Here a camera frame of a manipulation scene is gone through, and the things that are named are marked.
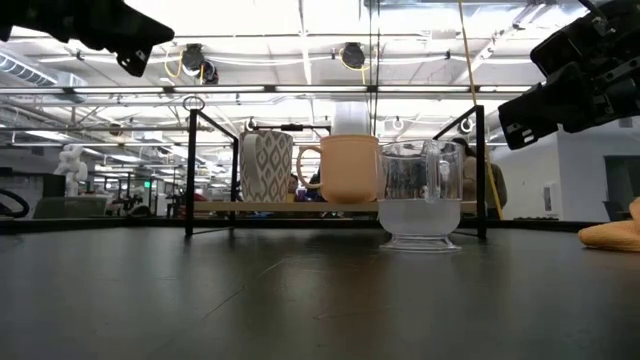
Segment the yellow cord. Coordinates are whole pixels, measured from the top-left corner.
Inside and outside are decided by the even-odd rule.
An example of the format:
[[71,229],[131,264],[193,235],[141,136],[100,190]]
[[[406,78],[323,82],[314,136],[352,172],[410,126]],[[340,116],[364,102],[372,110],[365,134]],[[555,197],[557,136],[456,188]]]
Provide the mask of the yellow cord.
[[[378,49],[373,49],[376,53],[376,59],[378,59]],[[367,66],[367,67],[361,67],[360,69],[355,69],[352,68],[351,66],[347,65],[347,63],[344,62],[344,60],[342,60],[342,52],[344,51],[344,48],[340,49],[340,51],[338,52],[338,58],[340,59],[340,62],[342,63],[342,65],[344,65],[344,67],[346,67],[349,70],[353,70],[353,71],[360,71],[362,73],[362,85],[367,85],[367,78],[365,76],[365,71],[369,70],[371,68],[371,65]]]
[[[467,39],[467,31],[464,28],[464,14],[462,12],[462,0],[458,0],[458,11],[460,13],[460,23],[462,24],[462,38],[464,40],[464,53],[467,57],[467,71],[469,72],[469,84],[471,85],[471,96],[473,98],[473,105],[478,105],[478,97],[476,95],[476,87],[473,81],[473,71],[471,69],[471,55],[469,54],[469,41]],[[493,178],[493,171],[491,168],[491,156],[489,154],[489,147],[486,142],[484,145],[484,153],[486,157],[487,163],[487,172],[489,174],[489,183],[491,184],[491,192],[493,193],[493,199],[496,202],[496,208],[498,210],[498,215],[500,216],[500,220],[504,220],[504,214],[502,213],[502,204],[500,204],[500,196],[498,195],[498,189],[496,188],[496,181]]]
[[167,75],[171,76],[172,78],[177,78],[180,76],[180,74],[182,73],[182,53],[184,51],[180,51],[180,60],[178,61],[178,73],[174,74],[171,72],[171,70],[169,70],[169,64],[167,61],[164,62],[164,70],[167,72]]

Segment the dark table surface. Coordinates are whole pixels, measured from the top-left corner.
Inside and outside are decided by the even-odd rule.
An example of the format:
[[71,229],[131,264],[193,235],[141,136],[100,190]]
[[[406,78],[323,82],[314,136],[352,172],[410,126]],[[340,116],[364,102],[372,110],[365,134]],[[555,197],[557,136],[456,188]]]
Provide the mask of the dark table surface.
[[638,359],[640,255],[575,234],[137,228],[0,237],[0,359]]

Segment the peach mug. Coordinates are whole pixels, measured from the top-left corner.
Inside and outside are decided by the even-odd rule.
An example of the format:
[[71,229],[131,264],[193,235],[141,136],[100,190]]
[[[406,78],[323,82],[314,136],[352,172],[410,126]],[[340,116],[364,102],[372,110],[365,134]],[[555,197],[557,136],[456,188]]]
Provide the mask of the peach mug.
[[[309,184],[300,162],[307,150],[320,153],[320,184]],[[376,200],[378,181],[378,139],[369,135],[334,135],[320,139],[320,146],[303,146],[296,170],[308,189],[321,188],[330,203],[360,204]]]

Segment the pitcher handle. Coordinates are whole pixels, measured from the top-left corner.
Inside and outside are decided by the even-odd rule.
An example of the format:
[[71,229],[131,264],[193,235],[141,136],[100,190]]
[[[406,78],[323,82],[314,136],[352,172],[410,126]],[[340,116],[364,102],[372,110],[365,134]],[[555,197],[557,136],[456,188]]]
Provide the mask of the pitcher handle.
[[298,160],[296,161],[296,172],[298,173],[298,179],[300,179],[302,185],[304,185],[307,189],[319,189],[320,187],[322,187],[322,182],[320,182],[319,184],[309,184],[307,180],[305,180],[302,176],[302,168],[300,163],[302,162],[302,154],[304,154],[304,152],[307,150],[313,150],[322,155],[322,149],[318,146],[300,147],[300,150],[298,151]]
[[245,154],[245,165],[247,167],[247,175],[249,178],[249,186],[253,192],[262,192],[262,177],[260,167],[258,166],[258,153],[262,148],[262,138],[257,134],[249,134],[244,137],[242,142],[242,151]]
[[440,147],[437,142],[429,141],[425,144],[425,149],[427,189],[424,192],[424,199],[427,202],[435,202],[440,199]]

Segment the white patterned mug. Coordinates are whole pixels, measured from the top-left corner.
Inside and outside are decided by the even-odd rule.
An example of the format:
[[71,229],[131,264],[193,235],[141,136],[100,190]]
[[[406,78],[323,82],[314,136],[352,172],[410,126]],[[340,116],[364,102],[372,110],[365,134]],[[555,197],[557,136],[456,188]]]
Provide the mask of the white patterned mug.
[[277,131],[240,134],[240,176],[246,202],[286,202],[293,137]]

